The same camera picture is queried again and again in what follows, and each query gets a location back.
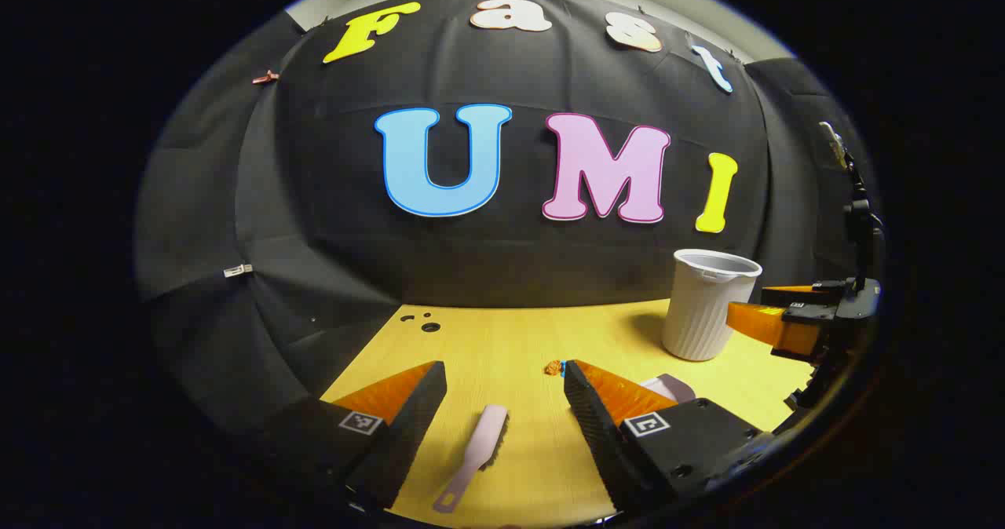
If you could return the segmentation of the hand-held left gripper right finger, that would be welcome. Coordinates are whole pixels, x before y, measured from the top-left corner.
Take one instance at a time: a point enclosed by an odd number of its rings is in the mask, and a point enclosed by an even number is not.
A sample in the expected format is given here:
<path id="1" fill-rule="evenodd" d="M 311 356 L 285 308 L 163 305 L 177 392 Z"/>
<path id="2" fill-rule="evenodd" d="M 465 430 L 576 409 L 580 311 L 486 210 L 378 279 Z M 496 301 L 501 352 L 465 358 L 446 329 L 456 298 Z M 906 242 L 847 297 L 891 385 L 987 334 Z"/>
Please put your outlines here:
<path id="1" fill-rule="evenodd" d="M 619 512 L 700 496 L 775 440 L 713 400 L 678 403 L 578 359 L 565 364 L 564 393 Z"/>

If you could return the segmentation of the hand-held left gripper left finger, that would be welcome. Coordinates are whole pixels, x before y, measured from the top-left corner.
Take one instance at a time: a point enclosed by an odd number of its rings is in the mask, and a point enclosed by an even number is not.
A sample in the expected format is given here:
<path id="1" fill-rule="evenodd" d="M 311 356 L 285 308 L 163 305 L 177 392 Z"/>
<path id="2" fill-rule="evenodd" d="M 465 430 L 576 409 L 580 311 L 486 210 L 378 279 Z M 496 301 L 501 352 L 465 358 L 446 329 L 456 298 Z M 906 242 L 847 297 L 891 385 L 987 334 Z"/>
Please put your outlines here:
<path id="1" fill-rule="evenodd" d="M 333 401 L 301 398 L 267 419 L 269 467 L 326 506 L 381 512 L 394 504 L 437 415 L 448 379 L 430 361 Z"/>

